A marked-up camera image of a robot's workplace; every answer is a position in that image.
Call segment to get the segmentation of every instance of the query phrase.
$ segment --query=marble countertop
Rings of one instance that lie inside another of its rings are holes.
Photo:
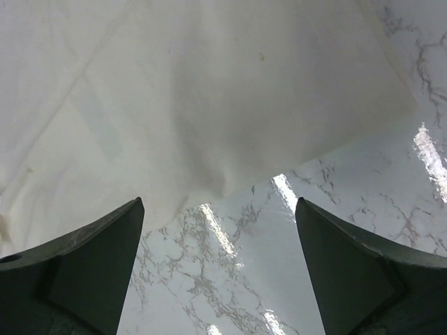
[[[300,196],[447,255],[447,2],[373,2],[420,113],[144,234],[119,334],[324,334],[294,221]]]

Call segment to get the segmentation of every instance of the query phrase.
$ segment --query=marble surface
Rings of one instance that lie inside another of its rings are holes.
[[[144,234],[119,334],[324,334],[293,218],[298,196],[447,255],[447,2],[374,7],[420,113]]]

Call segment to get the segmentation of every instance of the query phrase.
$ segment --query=black object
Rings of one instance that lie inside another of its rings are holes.
[[[0,334],[116,334],[144,212],[138,198],[0,259]]]
[[[447,334],[447,258],[380,237],[303,198],[295,215],[327,335]]]

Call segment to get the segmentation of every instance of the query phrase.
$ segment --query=white cloth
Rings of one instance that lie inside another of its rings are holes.
[[[137,196],[160,228],[414,110],[353,0],[4,3],[12,251]]]

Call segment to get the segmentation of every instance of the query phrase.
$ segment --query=fabric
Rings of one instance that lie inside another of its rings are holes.
[[[137,196],[163,227],[412,113],[378,35],[353,0],[5,1],[3,253]]]

